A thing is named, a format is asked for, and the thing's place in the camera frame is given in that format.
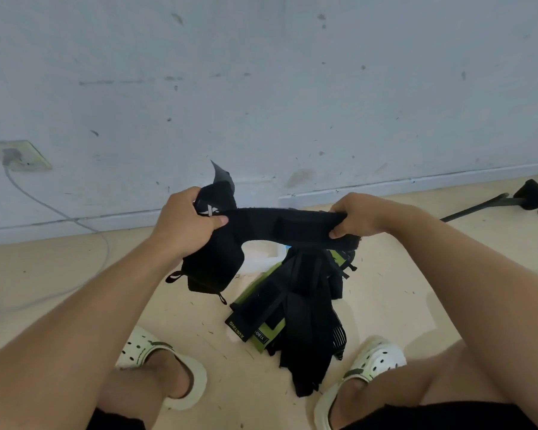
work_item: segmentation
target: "beige floor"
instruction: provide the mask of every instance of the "beige floor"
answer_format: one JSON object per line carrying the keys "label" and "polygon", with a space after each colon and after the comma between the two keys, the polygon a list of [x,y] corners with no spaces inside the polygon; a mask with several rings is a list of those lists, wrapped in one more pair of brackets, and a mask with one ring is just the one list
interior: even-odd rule
{"label": "beige floor", "polygon": [[[513,193],[525,179],[506,180],[391,196],[445,216],[502,192]],[[453,226],[538,272],[538,215],[518,207],[496,208],[461,218]],[[111,260],[139,243],[150,229],[108,232]],[[99,236],[76,236],[0,246],[0,309],[71,288],[96,272],[105,246]],[[347,332],[345,359],[333,361],[321,389],[351,363],[368,335],[384,335],[408,357],[442,350],[458,338],[428,283],[392,238],[361,242],[359,269],[345,282],[344,299],[334,303]],[[236,279],[224,293],[231,301],[251,280]],[[0,316],[0,346],[52,308],[59,299]],[[278,357],[258,354],[228,333],[228,315],[215,296],[191,293],[184,280],[163,283],[139,323],[198,358],[209,372],[201,402],[186,412],[163,412],[157,429],[305,429],[319,393],[297,398]]]}

